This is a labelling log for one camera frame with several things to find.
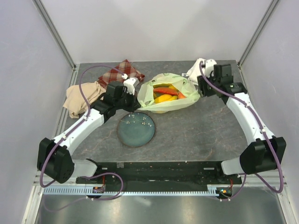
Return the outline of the pale green plastic bag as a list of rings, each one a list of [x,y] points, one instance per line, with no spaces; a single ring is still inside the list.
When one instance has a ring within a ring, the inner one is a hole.
[[[189,107],[200,98],[194,84],[183,76],[161,73],[141,85],[137,99],[141,111],[165,113]]]

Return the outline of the red watermelon slice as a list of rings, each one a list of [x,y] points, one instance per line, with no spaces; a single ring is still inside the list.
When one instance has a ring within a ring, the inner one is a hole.
[[[178,92],[176,90],[167,88],[167,87],[158,87],[153,89],[154,93],[159,94],[170,94],[170,95],[178,95]]]

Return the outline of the yellow banana bunch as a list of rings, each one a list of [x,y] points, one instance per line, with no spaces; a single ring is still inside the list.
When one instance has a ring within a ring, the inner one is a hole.
[[[177,100],[177,99],[178,99],[178,95],[163,94],[163,95],[155,98],[154,103],[158,104],[158,103],[162,103],[165,101],[173,101],[173,100]]]
[[[167,87],[167,88],[170,88],[170,89],[173,89],[173,90],[177,91],[177,88],[174,87],[172,84],[156,84],[156,85],[153,86],[153,88],[158,88],[158,87]]]

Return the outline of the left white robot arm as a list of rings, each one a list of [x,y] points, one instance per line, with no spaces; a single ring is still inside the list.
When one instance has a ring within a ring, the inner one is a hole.
[[[103,173],[95,162],[89,159],[74,160],[72,154],[95,129],[106,123],[117,110],[134,112],[140,108],[135,86],[138,80],[128,78],[123,83],[113,81],[107,91],[88,106],[88,110],[71,127],[53,139],[44,138],[39,144],[37,168],[40,170],[40,185],[43,176],[65,183],[72,177],[85,176],[91,183],[99,183]]]

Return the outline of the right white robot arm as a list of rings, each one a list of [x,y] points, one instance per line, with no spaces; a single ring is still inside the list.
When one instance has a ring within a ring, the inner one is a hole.
[[[203,60],[199,63],[199,70],[199,93],[204,97],[217,95],[222,99],[237,119],[248,144],[239,157],[221,162],[221,168],[214,171],[215,180],[223,184],[234,174],[251,175],[278,169],[286,141],[283,137],[276,137],[262,122],[243,83],[234,82],[231,65]]]

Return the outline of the white folded towel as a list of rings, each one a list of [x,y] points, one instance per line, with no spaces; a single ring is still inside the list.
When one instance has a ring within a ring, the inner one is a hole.
[[[188,80],[190,80],[194,85],[198,85],[198,77],[201,76],[201,72],[199,69],[199,63],[201,61],[205,63],[206,59],[198,58],[194,65],[186,73],[186,75],[188,76]]]

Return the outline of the orange peach fruit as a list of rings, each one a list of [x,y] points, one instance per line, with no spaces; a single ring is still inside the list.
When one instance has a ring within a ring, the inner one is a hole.
[[[186,98],[186,96],[183,93],[179,92],[178,99],[184,99],[184,98]]]

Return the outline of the blue ceramic plate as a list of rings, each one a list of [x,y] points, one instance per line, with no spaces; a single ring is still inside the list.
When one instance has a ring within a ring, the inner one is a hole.
[[[143,112],[132,112],[122,117],[117,125],[117,137],[128,147],[141,147],[155,136],[154,120]]]

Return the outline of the red plaid cloth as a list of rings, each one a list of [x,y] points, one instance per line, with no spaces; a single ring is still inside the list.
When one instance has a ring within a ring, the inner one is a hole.
[[[145,75],[132,66],[127,59],[119,63],[114,69],[110,69],[98,78],[98,83],[106,88],[112,81],[124,82],[122,75],[126,74],[128,77],[135,77],[141,83],[144,81]]]

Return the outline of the beige cloth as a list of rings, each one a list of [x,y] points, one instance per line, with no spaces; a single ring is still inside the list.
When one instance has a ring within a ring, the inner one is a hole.
[[[88,103],[91,104],[98,99],[98,97],[106,92],[98,82],[83,83],[81,89]],[[82,97],[79,85],[73,85],[66,90],[66,100],[63,105],[67,109],[70,118],[78,119],[79,115],[88,110],[88,106]]]

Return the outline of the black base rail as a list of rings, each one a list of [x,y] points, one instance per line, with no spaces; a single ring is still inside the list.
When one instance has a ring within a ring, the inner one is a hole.
[[[95,179],[78,177],[77,184],[104,184],[119,191],[200,191],[208,185],[229,187],[242,183],[225,175],[220,161],[97,162]]]

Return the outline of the left aluminium frame post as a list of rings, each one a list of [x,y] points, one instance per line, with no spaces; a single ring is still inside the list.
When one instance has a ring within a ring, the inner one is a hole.
[[[74,60],[72,59],[66,45],[64,44],[56,26],[54,25],[54,22],[52,21],[46,7],[44,6],[43,2],[41,0],[32,0],[34,5],[36,6],[37,10],[39,11],[42,19],[44,20],[46,26],[48,27],[50,33],[52,34],[54,40],[56,41],[57,45],[59,46],[61,52],[63,53],[67,63],[70,65],[70,67],[75,70],[76,64]]]

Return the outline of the aluminium frame post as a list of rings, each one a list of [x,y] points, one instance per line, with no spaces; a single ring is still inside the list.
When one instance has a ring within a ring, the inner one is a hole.
[[[252,51],[255,44],[257,43],[260,35],[262,34],[262,32],[265,29],[269,20],[271,19],[271,16],[273,15],[273,13],[276,10],[279,3],[280,3],[280,0],[271,0],[270,1],[266,11],[264,12],[258,26],[256,27],[252,37],[250,38],[244,52],[242,53],[242,55],[237,63],[239,68],[241,68],[243,66],[243,64],[245,63],[246,59],[248,58],[250,52]]]
[[[56,26],[54,25],[54,22],[52,21],[46,7],[44,6],[43,2],[41,0],[32,0],[34,5],[36,6],[37,10],[39,11],[42,19],[44,20],[46,26],[48,27],[50,33],[52,34],[54,40],[56,41],[57,45],[59,46],[61,52],[63,53],[67,63],[70,65],[70,67],[75,70],[76,64],[74,60],[72,59],[66,45],[64,44]]]

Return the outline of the right aluminium frame post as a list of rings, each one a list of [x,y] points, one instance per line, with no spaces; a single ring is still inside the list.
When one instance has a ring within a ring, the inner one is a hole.
[[[248,58],[250,52],[252,51],[255,44],[257,43],[260,35],[262,34],[262,32],[265,29],[269,20],[271,19],[271,16],[273,15],[273,13],[276,10],[279,3],[280,3],[280,0],[271,0],[270,1],[266,11],[264,12],[258,26],[256,27],[252,37],[250,38],[244,52],[242,53],[242,55],[237,63],[239,68],[241,68],[243,66],[243,64],[245,63],[246,59]]]

